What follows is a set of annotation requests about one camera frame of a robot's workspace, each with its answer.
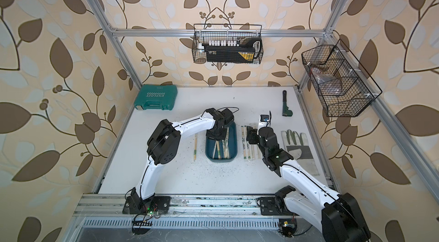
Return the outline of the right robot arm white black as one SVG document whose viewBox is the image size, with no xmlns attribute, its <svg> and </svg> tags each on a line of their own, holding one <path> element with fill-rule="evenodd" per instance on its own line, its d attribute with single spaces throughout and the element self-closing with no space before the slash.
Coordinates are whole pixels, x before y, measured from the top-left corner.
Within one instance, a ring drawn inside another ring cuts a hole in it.
<svg viewBox="0 0 439 242">
<path fill-rule="evenodd" d="M 371 233 L 357 200 L 349 193 L 328 188 L 304 170 L 280 147 L 271 127 L 249 127 L 246 139 L 250 145 L 258 146 L 264 164 L 290 183 L 290 187 L 280 190 L 279 209 L 300 215 L 327 242 L 369 241 Z"/>
</svg>

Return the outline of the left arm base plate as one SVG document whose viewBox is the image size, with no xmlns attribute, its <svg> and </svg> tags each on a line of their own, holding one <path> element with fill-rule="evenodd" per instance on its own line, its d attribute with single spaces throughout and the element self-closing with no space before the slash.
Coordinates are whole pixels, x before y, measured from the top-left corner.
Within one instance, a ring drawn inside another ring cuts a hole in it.
<svg viewBox="0 0 439 242">
<path fill-rule="evenodd" d="M 170 196 L 152 196 L 142 203 L 137 197 L 128 196 L 122 213 L 127 215 L 145 215 L 154 213 L 155 215 L 167 214 L 170 208 Z"/>
</svg>

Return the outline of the chopsticks pair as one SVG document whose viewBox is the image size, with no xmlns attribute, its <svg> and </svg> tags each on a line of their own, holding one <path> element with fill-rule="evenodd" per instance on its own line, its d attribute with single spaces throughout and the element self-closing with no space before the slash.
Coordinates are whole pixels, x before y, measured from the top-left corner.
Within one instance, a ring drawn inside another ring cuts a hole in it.
<svg viewBox="0 0 439 242">
<path fill-rule="evenodd" d="M 255 160 L 256 159 L 256 153 L 255 153 L 255 145 L 250 145 L 250 159 Z"/>
<path fill-rule="evenodd" d="M 258 157 L 258 159 L 262 159 L 262 154 L 261 154 L 261 151 L 260 151 L 260 149 L 259 149 L 258 146 L 256 146 L 256 151 L 257 151 L 257 157 Z"/>
<path fill-rule="evenodd" d="M 243 148 L 243 156 L 245 160 L 249 160 L 248 156 L 248 146 L 247 146 L 247 140 L 246 140 L 246 127 L 241 126 L 241 136 L 242 136 L 242 148 Z"/>
<path fill-rule="evenodd" d="M 198 137 L 197 137 L 197 134 L 195 134 L 194 135 L 194 150 L 193 150 L 193 161 L 196 161 L 196 159 L 197 159 L 197 140 L 198 139 Z"/>
</svg>

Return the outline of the teal plastic storage box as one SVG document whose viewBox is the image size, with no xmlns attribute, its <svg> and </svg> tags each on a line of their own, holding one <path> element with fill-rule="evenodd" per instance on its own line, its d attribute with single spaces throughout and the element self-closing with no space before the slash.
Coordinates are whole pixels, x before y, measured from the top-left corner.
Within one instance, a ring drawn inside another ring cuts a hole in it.
<svg viewBox="0 0 439 242">
<path fill-rule="evenodd" d="M 212 162 L 231 162 L 237 156 L 237 152 L 237 129 L 235 122 L 227 128 L 225 140 L 206 139 L 205 155 Z"/>
</svg>

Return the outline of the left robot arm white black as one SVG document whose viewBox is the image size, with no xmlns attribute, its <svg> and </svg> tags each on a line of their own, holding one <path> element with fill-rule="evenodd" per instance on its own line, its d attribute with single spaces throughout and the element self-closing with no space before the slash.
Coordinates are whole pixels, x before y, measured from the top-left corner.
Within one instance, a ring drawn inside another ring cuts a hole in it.
<svg viewBox="0 0 439 242">
<path fill-rule="evenodd" d="M 130 191 L 129 200 L 132 201 L 132 206 L 141 213 L 147 211 L 146 202 L 155 195 L 162 167 L 176 157 L 182 139 L 206 131 L 208 139 L 225 140 L 227 128 L 233 122 L 234 115 L 229 108 L 209 108 L 199 116 L 172 123 L 167 119 L 160 121 L 147 141 L 147 164 L 144 173 Z"/>
</svg>

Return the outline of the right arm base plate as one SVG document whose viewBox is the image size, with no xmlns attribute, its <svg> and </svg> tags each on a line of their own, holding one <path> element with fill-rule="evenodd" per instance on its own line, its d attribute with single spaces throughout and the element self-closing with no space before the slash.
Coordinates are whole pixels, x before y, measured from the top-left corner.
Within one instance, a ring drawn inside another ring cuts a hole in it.
<svg viewBox="0 0 439 242">
<path fill-rule="evenodd" d="M 260 207 L 260 212 L 263 216 L 293 216 L 294 213 L 290 212 L 284 200 L 278 196 L 273 197 L 259 197 L 256 200 L 257 205 Z"/>
</svg>

